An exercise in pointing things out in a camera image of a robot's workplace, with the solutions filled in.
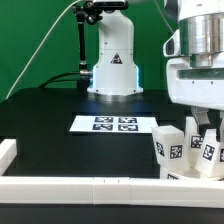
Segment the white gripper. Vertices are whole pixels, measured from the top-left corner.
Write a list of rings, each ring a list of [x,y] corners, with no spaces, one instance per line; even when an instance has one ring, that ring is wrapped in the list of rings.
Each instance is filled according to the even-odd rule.
[[[166,64],[168,94],[173,103],[189,105],[197,124],[198,133],[204,136],[210,125],[208,109],[220,110],[218,142],[224,142],[224,52],[208,56],[211,66],[192,67],[190,57],[180,55],[180,31],[164,43],[163,54],[169,57]]]

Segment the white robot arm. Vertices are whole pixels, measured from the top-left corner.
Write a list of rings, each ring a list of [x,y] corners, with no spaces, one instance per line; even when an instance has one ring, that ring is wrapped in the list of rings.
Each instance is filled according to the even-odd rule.
[[[128,0],[92,0],[91,6],[99,23],[99,59],[88,90],[106,97],[140,93],[134,26],[122,14]],[[164,9],[178,23],[163,45],[169,97],[191,106],[199,125],[209,122],[208,110],[218,110],[224,141],[224,0],[164,0]]]

